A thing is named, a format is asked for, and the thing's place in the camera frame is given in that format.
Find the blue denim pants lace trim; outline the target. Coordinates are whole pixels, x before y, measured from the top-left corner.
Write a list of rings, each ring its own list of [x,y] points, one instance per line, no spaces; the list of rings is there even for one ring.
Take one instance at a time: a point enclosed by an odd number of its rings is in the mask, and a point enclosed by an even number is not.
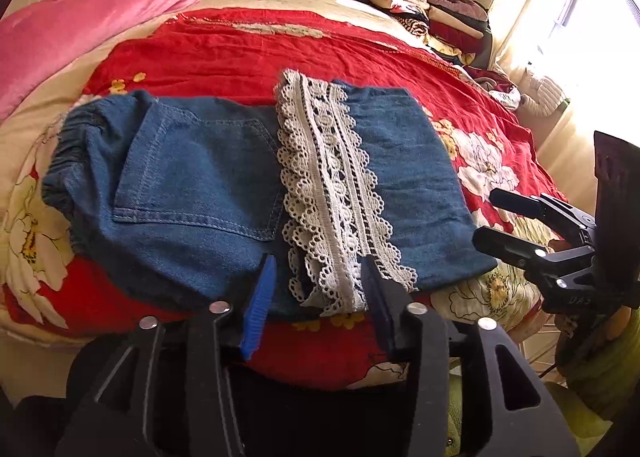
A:
[[[267,107],[145,91],[88,102],[58,134],[43,201],[78,255],[168,309],[239,297],[264,255],[281,316],[363,310],[365,257],[410,292],[495,268],[408,91],[286,70],[276,92]]]

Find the beige bed cover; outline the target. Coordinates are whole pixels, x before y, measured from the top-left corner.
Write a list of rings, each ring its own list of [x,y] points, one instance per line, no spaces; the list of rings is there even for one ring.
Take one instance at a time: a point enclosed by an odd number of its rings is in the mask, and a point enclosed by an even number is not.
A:
[[[201,0],[193,10],[213,8],[308,10],[326,19],[382,32],[418,47],[420,42],[398,22],[366,4],[353,0]],[[118,43],[151,34],[172,13],[131,27],[80,55],[62,70],[34,88],[1,123],[1,206],[28,157],[29,149],[48,124],[76,102],[89,76]],[[73,357],[78,348],[62,338],[10,321],[1,311],[1,386],[9,401],[17,404],[29,395],[62,396]]]

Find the white puffy jacket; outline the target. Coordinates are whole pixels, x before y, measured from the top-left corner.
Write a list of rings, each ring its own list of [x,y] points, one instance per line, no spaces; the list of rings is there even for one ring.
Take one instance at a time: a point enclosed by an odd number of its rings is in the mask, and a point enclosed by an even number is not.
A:
[[[556,110],[564,110],[570,105],[570,98],[562,87],[530,68],[525,69],[518,89],[521,93],[520,109],[534,117],[548,118]]]

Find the cream window curtain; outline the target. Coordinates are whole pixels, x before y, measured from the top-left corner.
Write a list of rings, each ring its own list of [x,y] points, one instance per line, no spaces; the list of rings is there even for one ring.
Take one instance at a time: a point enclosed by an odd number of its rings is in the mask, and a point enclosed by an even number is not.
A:
[[[594,132],[639,142],[639,0],[495,0],[490,19],[495,62],[513,82],[530,68],[570,98],[548,118],[516,115],[559,190],[593,210]]]

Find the pile of folded clothes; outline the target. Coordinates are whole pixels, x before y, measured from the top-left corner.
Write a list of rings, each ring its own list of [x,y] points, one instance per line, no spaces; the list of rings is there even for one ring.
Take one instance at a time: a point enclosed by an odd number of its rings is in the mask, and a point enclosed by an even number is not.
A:
[[[492,64],[494,37],[482,4],[473,0],[369,2],[397,20],[442,60],[461,68],[507,110],[517,110],[521,105],[520,90]]]

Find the pink plush blanket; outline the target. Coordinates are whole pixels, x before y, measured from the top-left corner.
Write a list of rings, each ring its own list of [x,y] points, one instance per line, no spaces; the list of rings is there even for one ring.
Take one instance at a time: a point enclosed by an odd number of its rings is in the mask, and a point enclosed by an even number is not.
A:
[[[49,76],[138,24],[199,0],[43,0],[1,21],[1,118]]]

